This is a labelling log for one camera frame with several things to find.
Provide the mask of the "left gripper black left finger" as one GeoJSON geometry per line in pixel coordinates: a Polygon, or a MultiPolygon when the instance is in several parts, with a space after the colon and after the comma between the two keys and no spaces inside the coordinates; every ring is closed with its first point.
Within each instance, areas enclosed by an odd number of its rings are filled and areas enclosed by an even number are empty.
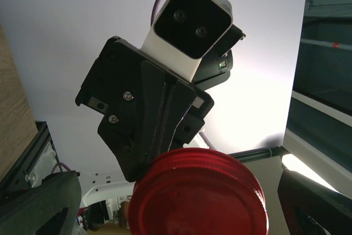
{"type": "Polygon", "coordinates": [[[77,172],[50,174],[1,198],[1,234],[71,234],[80,203],[77,172]]]}

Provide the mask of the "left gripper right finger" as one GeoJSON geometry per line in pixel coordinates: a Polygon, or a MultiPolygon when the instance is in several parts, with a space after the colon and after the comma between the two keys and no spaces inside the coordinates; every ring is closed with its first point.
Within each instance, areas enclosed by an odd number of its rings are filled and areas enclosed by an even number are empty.
{"type": "Polygon", "coordinates": [[[351,199],[285,169],[278,197],[290,234],[351,234],[351,199]]]}

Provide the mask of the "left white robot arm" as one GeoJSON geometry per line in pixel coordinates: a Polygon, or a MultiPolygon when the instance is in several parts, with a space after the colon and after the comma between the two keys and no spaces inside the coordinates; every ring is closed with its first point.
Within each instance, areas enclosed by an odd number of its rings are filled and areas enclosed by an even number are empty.
{"type": "MultiPolygon", "coordinates": [[[[80,207],[130,193],[131,183],[112,176],[83,181],[88,173],[59,172],[38,187],[8,193],[1,200],[1,234],[69,234],[80,207]]],[[[351,200],[307,177],[284,170],[278,196],[290,234],[313,234],[316,221],[331,234],[351,234],[351,200]]]]}

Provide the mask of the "red jar lid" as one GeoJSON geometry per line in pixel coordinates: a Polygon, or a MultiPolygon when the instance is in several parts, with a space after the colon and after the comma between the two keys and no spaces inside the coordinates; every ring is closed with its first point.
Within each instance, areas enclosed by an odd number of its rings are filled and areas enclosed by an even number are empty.
{"type": "Polygon", "coordinates": [[[262,187],[235,158],[185,148],[156,158],[129,204],[132,234],[267,234],[262,187]]]}

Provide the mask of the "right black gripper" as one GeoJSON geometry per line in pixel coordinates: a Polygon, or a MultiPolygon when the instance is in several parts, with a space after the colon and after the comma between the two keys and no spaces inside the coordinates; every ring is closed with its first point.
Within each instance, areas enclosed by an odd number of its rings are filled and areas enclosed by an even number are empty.
{"type": "Polygon", "coordinates": [[[124,39],[107,40],[75,99],[103,115],[98,135],[124,178],[138,181],[153,160],[193,140],[212,97],[124,39]]]}

